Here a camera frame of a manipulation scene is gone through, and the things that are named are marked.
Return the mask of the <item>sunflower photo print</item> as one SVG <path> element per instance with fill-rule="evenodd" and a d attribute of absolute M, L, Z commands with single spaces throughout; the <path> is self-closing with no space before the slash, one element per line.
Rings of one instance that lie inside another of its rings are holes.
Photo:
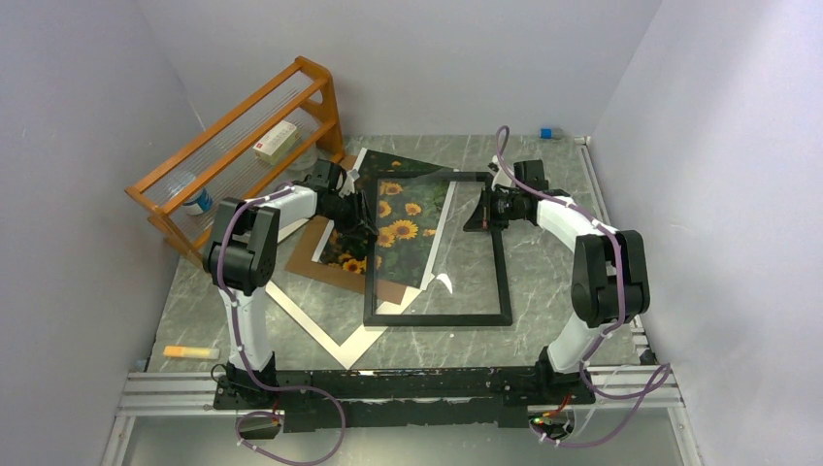
<path fill-rule="evenodd" d="M 361 150 L 354 162 L 355 186 L 374 184 L 370 199 L 378 236 L 375 254 L 380 280 L 420 288 L 435 240 L 445 222 L 451 183 L 423 176 L 444 166 L 377 150 Z"/>

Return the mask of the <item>black picture frame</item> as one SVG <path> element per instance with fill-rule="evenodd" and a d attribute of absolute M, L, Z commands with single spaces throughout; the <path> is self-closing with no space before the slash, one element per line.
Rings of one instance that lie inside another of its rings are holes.
<path fill-rule="evenodd" d="M 377 172 L 376 179 L 368 185 L 365 191 L 367 197 L 378 195 L 379 180 L 387 179 L 418 179 L 425 181 L 448 181 L 450 183 L 482 183 L 483 189 L 480 201 L 476 207 L 485 225 L 478 221 L 469 220 L 464 225 L 466 232 L 486 232 L 490 235 L 495 266 L 495 278 L 500 311 L 496 315 L 386 315 L 378 312 L 377 297 L 377 236 L 371 235 L 368 240 L 367 258 L 369 265 L 365 273 L 364 313 L 363 324 L 366 326 L 422 326 L 422 327 L 455 327 L 455 326 L 510 326 L 513 321 L 510 288 L 507 273 L 504 242 L 502 231 L 490 226 L 491 197 L 493 176 L 488 172 L 436 171 L 425 173 L 421 171 L 409 172 Z"/>

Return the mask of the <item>white mat board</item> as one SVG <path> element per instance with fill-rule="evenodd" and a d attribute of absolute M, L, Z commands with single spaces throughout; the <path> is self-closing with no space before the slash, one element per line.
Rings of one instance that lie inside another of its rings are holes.
<path fill-rule="evenodd" d="M 353 171 L 354 182 L 358 178 L 354 162 L 360 153 L 361 150 L 343 162 L 346 169 Z M 349 291 L 285 270 L 308 222 L 301 220 L 282 229 L 280 240 L 285 248 L 285 261 L 278 267 L 267 293 L 276 307 L 325 351 L 332 367 L 348 369 L 388 328 L 363 324 L 364 292 Z"/>

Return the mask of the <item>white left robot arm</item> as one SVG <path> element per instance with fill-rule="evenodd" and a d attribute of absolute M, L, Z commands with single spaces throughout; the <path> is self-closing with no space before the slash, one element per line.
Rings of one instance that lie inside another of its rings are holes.
<path fill-rule="evenodd" d="M 279 184 L 262 196 L 222 200 L 211 237 L 202 252 L 203 269 L 218 288 L 230 331 L 226 377 L 254 408 L 278 394 L 275 354 L 266 332 L 266 311 L 258 301 L 274 275 L 280 231 L 316 216 L 358 240 L 377 236 L 376 219 L 353 174 L 319 160 L 300 181 Z"/>

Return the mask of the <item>brown backing board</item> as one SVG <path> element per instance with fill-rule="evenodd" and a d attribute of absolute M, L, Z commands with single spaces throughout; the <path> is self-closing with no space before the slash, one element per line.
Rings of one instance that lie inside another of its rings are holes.
<path fill-rule="evenodd" d="M 285 264 L 287 272 L 349 291 L 365 291 L 368 243 L 341 236 L 332 222 L 316 217 L 308 222 Z M 378 278 L 380 300 L 401 302 L 408 287 Z"/>

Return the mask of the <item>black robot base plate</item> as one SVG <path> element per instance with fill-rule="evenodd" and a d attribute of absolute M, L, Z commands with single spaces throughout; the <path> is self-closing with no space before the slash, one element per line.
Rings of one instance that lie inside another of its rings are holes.
<path fill-rule="evenodd" d="M 399 427 L 490 423 L 525 426 L 529 416 L 560 405 L 591 405 L 585 383 L 545 386 L 532 366 L 376 371 L 277 372 L 278 390 L 242 387 L 226 374 L 216 379 L 214 408 L 267 411 L 283 417 L 287 433 L 340 426 Z"/>

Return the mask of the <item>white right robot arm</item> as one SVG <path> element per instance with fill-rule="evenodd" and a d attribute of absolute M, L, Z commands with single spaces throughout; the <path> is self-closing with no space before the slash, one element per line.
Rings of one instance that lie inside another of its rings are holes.
<path fill-rule="evenodd" d="M 493 158 L 489 169 L 490 180 L 464 231 L 499 233 L 515 220 L 527 220 L 551 233 L 573 255 L 573 312 L 558 337 L 543 349 L 533 378 L 537 396 L 555 403 L 572 383 L 585 383 L 586 365 L 599 345 L 648 310 L 642 235 L 601 222 L 569 193 L 550 188 L 539 160 L 507 168 Z"/>

